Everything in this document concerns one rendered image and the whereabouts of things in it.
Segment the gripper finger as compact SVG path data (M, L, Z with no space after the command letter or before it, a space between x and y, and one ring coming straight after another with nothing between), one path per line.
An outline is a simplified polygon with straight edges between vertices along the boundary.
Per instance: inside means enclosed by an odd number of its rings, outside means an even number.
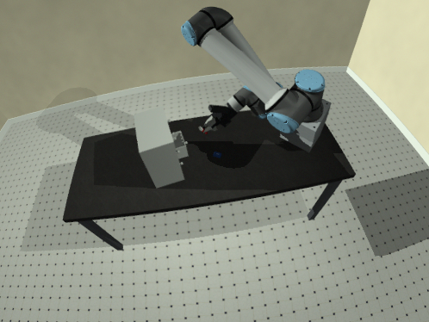
M204 124L203 128L205 128L206 126L209 126L209 125L212 123L212 121L215 121L215 118L214 118L213 116L214 116L214 113L212 113L212 114L207 118L207 121L205 122L205 124Z
M219 119L218 121L213 121L211 125L205 128L204 133L206 133L209 130L216 131L217 130L216 126L218 126L220 123L221 123L221 119Z

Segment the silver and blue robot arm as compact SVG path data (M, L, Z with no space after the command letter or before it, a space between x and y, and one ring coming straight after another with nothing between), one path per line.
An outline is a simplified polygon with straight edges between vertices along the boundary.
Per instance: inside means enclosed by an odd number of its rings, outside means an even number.
M293 133L302 122L315 122L322 116L323 76L314 70L302 70L295 75L290 90L276 84L224 9L199 10L181 31L189 44L202 47L245 85L228 100L237 112L247 105L260 120L267 118L283 133Z

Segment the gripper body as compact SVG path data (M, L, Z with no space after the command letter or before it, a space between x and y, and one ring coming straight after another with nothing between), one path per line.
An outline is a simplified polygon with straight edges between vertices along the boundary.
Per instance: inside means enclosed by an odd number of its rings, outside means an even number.
M237 114L237 112L229 105L229 103L227 103L227 108L229 109L228 114L214 113L214 116L213 116L215 120L219 120L219 119L223 120L220 124L224 127L226 127L231 122L230 120ZM225 120L227 120L229 123Z

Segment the grey chest of drawers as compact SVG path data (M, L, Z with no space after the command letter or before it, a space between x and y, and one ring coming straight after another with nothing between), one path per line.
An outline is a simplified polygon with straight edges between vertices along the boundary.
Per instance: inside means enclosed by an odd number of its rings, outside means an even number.
M184 180L163 106L134 115L139 154L156 186Z

